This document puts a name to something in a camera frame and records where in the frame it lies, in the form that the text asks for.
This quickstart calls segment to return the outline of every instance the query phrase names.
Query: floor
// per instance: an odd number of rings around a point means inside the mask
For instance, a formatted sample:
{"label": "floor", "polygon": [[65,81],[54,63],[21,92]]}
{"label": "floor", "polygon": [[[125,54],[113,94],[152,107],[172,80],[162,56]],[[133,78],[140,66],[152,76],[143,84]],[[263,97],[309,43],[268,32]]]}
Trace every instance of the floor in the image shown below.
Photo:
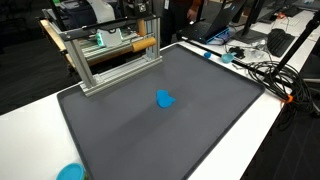
{"label": "floor", "polygon": [[[212,21],[219,9],[218,3],[210,1],[204,7],[203,17]],[[57,49],[43,38],[40,30],[37,27],[31,29],[32,40],[20,39],[19,44],[12,40],[4,48],[5,53],[0,55],[0,115],[69,87],[79,80],[69,74]],[[18,34],[14,37],[19,40],[19,37],[23,38],[25,35]],[[319,71],[319,68],[315,68],[320,67],[317,54],[319,46],[316,46],[314,55],[302,70],[306,74]],[[317,84],[311,86],[320,89]],[[276,123],[277,121],[242,179],[319,179],[320,120],[299,112],[285,131],[279,131]]]}

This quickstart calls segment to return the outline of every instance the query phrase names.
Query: electronic device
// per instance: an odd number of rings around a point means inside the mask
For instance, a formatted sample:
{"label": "electronic device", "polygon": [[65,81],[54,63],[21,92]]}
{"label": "electronic device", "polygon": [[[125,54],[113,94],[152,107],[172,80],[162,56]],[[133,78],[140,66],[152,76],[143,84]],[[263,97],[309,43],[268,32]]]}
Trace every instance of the electronic device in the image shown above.
{"label": "electronic device", "polygon": [[285,8],[282,10],[282,12],[287,16],[287,17],[294,17],[295,15],[299,14],[303,10],[300,9],[297,6],[290,6],[289,8]]}
{"label": "electronic device", "polygon": [[212,23],[198,21],[178,31],[178,33],[188,39],[208,44],[216,35],[224,34],[227,31],[229,22],[237,14],[244,3],[245,0],[233,0],[231,2],[226,2]]}
{"label": "electronic device", "polygon": [[283,29],[272,29],[268,34],[267,47],[272,55],[281,57],[293,40],[294,36],[287,34]]}
{"label": "electronic device", "polygon": [[289,26],[296,26],[300,22],[299,18],[285,18],[281,24],[289,25]]}
{"label": "electronic device", "polygon": [[293,5],[309,11],[318,11],[320,10],[320,1],[313,1],[312,3],[304,3],[301,1],[297,1],[293,3]]}
{"label": "electronic device", "polygon": [[247,18],[244,28],[238,31],[233,38],[251,44],[260,39],[266,38],[266,34],[251,30],[252,24],[258,22],[260,19],[266,16],[274,14],[280,7],[274,6],[273,0],[249,0],[247,3],[250,4],[250,13]]}

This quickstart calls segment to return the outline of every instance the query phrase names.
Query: metal frame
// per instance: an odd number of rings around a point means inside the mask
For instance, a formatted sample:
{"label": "metal frame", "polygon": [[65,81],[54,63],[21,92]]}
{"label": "metal frame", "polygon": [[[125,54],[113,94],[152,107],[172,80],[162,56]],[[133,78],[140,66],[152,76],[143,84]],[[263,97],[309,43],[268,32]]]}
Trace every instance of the metal frame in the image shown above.
{"label": "metal frame", "polygon": [[153,67],[159,64],[162,61],[160,56],[160,19],[152,19],[145,22],[147,28],[147,36],[154,35],[156,39],[156,45],[146,49],[146,55],[141,58],[138,58],[132,62],[126,63],[117,68],[111,69],[101,74],[92,75],[85,60],[83,53],[80,49],[80,46],[74,44],[73,48],[76,50],[75,53],[78,55],[72,59],[76,61],[76,67],[80,66],[82,69],[79,70],[79,75],[83,80],[80,83],[81,88],[87,96],[91,96],[95,93],[102,91],[105,88],[108,88],[114,84],[117,84],[129,77],[132,77],[150,67]]}
{"label": "metal frame", "polygon": [[[63,40],[80,78],[82,79],[82,82],[80,82],[79,85],[86,96],[94,95],[105,88],[159,64],[162,61],[162,57],[160,56],[160,18],[153,15],[144,18],[144,20],[146,23],[146,36],[139,37],[135,35],[133,37],[124,38],[122,44],[111,48],[98,48],[97,46],[83,47],[84,45],[81,44],[79,38],[95,34],[96,28],[99,28],[100,26],[101,28],[116,28],[117,26],[132,24],[132,19],[125,23],[123,23],[122,20],[121,23],[110,22],[70,31],[61,31],[54,23],[49,22],[51,27]],[[95,75],[92,74],[88,64],[90,61],[93,61],[95,58],[112,55],[122,50],[130,50],[132,48],[132,42],[143,40],[148,37],[154,37],[156,39],[156,44],[146,48],[146,54],[144,56],[109,71]]]}

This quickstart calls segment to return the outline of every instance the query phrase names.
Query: gray tray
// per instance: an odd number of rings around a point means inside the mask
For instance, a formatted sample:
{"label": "gray tray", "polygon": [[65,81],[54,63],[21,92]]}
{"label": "gray tray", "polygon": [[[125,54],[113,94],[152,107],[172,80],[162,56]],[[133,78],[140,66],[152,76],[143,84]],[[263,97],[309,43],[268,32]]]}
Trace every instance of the gray tray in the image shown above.
{"label": "gray tray", "polygon": [[[92,97],[79,87],[58,94],[90,179],[186,179],[264,92],[182,46],[162,56],[160,65]],[[159,89],[176,98],[171,107],[158,107]]]}

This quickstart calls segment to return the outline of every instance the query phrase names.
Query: blue cap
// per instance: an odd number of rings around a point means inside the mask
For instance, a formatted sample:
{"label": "blue cap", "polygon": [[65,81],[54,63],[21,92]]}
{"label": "blue cap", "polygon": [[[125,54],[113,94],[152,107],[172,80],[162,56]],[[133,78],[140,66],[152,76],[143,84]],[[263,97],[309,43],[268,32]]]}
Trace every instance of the blue cap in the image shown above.
{"label": "blue cap", "polygon": [[83,180],[84,169],[81,164],[72,163],[64,167],[57,176],[57,180]]}

